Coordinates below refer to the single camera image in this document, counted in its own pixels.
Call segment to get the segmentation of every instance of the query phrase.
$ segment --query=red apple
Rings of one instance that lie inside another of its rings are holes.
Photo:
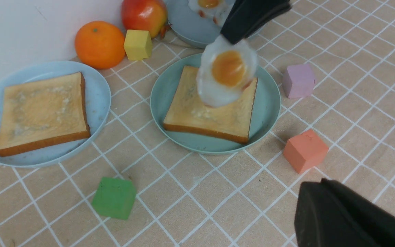
[[[124,0],[121,19],[127,30],[147,30],[151,38],[168,30],[167,8],[163,0]]]

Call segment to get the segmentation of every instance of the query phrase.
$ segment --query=teal plate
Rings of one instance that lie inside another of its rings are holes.
[[[243,150],[265,137],[276,123],[280,108],[281,96],[274,79],[265,69],[258,67],[255,76],[258,78],[254,109],[252,110],[249,142],[239,144],[224,139],[202,136],[194,133],[166,131],[163,121],[179,84],[184,66],[201,66],[201,54],[191,55],[168,67],[156,80],[150,96],[152,117],[158,128],[176,144],[194,152],[205,154],[234,153]]]
[[[234,0],[226,0],[227,4],[234,3]],[[185,43],[204,49],[219,36],[221,27],[213,20],[202,18],[188,7],[187,0],[168,0],[167,13],[171,29],[177,37]],[[253,38],[263,27],[259,28],[248,38]]]

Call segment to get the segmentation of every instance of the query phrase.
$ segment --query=toy block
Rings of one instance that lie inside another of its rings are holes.
[[[141,61],[152,55],[152,38],[146,30],[127,30],[124,50],[130,61]]]
[[[102,216],[127,220],[135,197],[136,189],[131,181],[103,177],[91,205]]]
[[[283,75],[283,89],[288,98],[310,96],[315,83],[315,74],[309,64],[287,66]]]
[[[283,156],[301,174],[323,162],[328,151],[323,140],[313,130],[308,130],[287,141]]]

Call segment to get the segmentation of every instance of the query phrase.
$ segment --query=plate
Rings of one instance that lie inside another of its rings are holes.
[[[95,69],[74,61],[53,61],[31,66],[10,75],[0,82],[0,122],[4,88],[61,75],[82,72],[85,77],[86,117],[91,137],[67,142],[14,156],[0,157],[0,164],[13,167],[44,167],[64,161],[87,147],[100,133],[111,108],[111,90],[105,78]]]
[[[204,49],[219,36],[221,28],[212,20],[200,17],[188,7],[188,0],[169,0],[167,13],[171,29],[185,43]],[[249,38],[261,31],[260,28]]]
[[[169,139],[194,152],[224,154],[234,153],[255,144],[272,129],[280,113],[281,96],[272,76],[262,67],[258,67],[255,73],[255,76],[258,78],[257,91],[252,110],[249,142],[247,144],[238,144],[194,133],[166,131],[163,128],[163,120],[169,110],[185,65],[200,67],[201,54],[191,55],[169,66],[156,80],[150,96],[152,117],[158,128]]]

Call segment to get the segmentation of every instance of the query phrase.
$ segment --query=green block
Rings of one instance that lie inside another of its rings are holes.
[[[91,205],[102,216],[127,220],[135,197],[136,188],[131,181],[103,177]]]

